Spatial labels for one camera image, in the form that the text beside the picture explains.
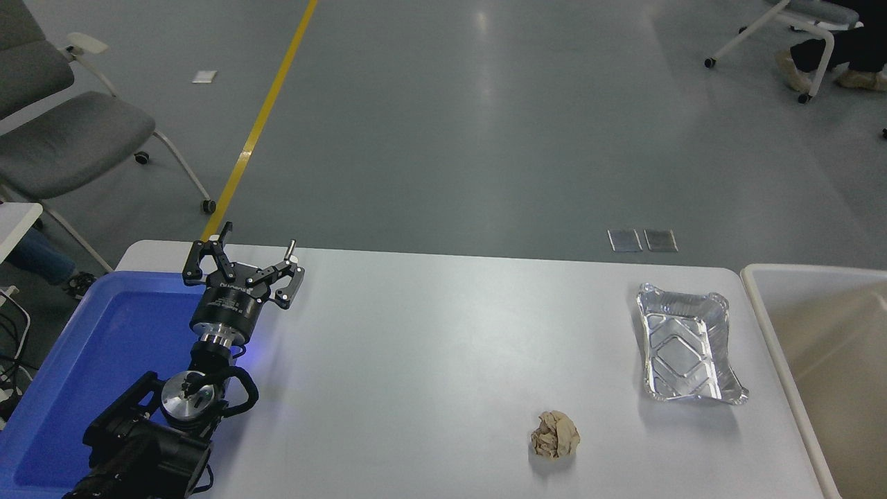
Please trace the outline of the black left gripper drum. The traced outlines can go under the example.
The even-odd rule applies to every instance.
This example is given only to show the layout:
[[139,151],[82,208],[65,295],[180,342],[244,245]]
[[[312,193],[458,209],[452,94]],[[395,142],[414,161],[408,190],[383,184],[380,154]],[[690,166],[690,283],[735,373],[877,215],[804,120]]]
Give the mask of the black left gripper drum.
[[236,334],[237,342],[250,341],[263,304],[269,299],[269,285],[250,288],[244,282],[223,280],[208,280],[205,285],[189,322],[191,330],[202,334],[212,325],[227,326]]

